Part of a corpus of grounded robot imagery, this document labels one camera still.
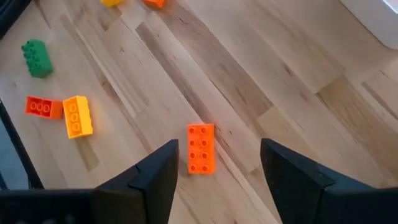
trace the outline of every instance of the wooden floor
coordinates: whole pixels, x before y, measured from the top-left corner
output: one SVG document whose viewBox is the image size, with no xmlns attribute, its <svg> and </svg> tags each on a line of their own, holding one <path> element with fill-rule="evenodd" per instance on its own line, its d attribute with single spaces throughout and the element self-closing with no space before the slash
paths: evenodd
<svg viewBox="0 0 398 224">
<path fill-rule="evenodd" d="M 45 41 L 55 71 L 21 53 Z M 24 114 L 87 96 L 94 135 Z M 398 185 L 398 51 L 337 0 L 32 2 L 0 42 L 0 99 L 47 188 L 94 187 L 180 140 L 170 223 L 280 223 L 259 157 L 272 138 L 375 187 Z M 216 124 L 217 170 L 188 175 L 186 125 Z"/>
</svg>

